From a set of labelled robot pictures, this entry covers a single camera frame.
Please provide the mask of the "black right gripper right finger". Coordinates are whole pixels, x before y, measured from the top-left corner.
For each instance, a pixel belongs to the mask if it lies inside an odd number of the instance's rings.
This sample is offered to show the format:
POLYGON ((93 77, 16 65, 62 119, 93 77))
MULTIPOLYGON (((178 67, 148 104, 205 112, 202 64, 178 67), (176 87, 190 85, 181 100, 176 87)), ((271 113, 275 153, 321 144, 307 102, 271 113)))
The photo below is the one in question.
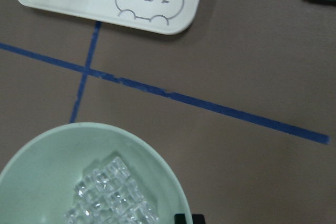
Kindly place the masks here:
POLYGON ((203 214, 192 214, 193 224, 206 224, 203 214))

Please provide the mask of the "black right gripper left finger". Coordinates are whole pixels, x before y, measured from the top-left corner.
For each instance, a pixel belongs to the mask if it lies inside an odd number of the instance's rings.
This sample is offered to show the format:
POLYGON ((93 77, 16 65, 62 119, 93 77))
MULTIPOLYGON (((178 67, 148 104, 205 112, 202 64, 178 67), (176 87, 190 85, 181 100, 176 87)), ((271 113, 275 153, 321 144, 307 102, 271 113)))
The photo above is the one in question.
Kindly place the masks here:
POLYGON ((188 224, 188 219, 185 213, 177 213, 174 215, 174 224, 188 224))

